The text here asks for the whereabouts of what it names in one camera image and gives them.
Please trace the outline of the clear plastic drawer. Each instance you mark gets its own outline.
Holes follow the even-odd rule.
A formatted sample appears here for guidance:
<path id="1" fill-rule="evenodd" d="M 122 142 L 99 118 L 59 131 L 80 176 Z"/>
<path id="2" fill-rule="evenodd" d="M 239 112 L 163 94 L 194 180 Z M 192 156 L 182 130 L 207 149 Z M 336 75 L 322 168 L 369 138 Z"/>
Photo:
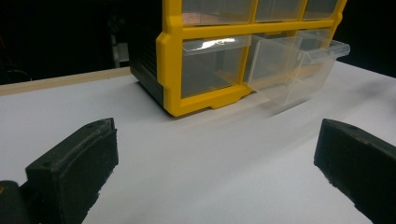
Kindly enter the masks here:
<path id="1" fill-rule="evenodd" d="M 338 0 L 307 0 L 303 19 L 321 20 L 329 19 L 337 5 Z"/>
<path id="2" fill-rule="evenodd" d="M 258 0 L 256 22 L 295 21 L 303 0 Z"/>
<path id="3" fill-rule="evenodd" d="M 182 0 L 184 26 L 244 24 L 249 21 L 253 0 Z"/>
<path id="4" fill-rule="evenodd" d="M 236 83 L 249 35 L 184 41 L 181 97 L 215 91 Z"/>
<path id="5" fill-rule="evenodd" d="M 300 32 L 280 38 L 254 37 L 247 85 L 278 105 L 291 105 L 320 91 L 348 44 Z"/>

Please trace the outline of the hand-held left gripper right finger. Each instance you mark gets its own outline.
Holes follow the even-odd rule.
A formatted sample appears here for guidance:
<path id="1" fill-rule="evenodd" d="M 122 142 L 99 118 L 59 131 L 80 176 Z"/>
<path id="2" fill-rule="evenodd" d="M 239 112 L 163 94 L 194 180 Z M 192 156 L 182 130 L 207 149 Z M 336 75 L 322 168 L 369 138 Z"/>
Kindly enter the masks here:
<path id="1" fill-rule="evenodd" d="M 333 119 L 321 123 L 314 164 L 374 224 L 396 224 L 396 147 Z"/>

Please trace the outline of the yellow black drawer cabinet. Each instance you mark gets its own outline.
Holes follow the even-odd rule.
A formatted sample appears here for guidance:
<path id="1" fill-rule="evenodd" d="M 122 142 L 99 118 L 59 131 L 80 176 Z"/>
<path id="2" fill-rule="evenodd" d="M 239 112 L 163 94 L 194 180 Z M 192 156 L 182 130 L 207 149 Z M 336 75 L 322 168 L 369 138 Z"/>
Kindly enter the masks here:
<path id="1" fill-rule="evenodd" d="M 347 0 L 338 0 L 329 19 L 305 21 L 303 16 L 307 0 L 303 0 L 303 6 L 295 21 L 256 22 L 258 0 L 253 0 L 247 23 L 184 26 L 181 17 L 182 0 L 133 0 L 127 5 L 127 21 L 131 30 L 128 40 L 131 72 L 158 104 L 175 117 L 229 105 L 255 92 L 248 86 L 248 70 L 254 53 L 255 36 L 270 39 L 306 32 L 333 40 L 334 32 L 343 18 L 346 3 Z M 251 44 L 243 51 L 236 83 L 182 98 L 183 42 L 237 35 L 249 35 Z"/>

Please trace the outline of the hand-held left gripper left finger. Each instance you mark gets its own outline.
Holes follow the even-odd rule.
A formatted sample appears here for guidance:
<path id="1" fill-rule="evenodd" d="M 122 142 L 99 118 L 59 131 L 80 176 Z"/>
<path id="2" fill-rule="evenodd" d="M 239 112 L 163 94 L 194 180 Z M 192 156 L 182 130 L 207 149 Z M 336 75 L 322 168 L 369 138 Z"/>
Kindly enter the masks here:
<path id="1" fill-rule="evenodd" d="M 81 224 L 119 164 L 114 119 L 84 125 L 26 167 L 40 224 Z"/>

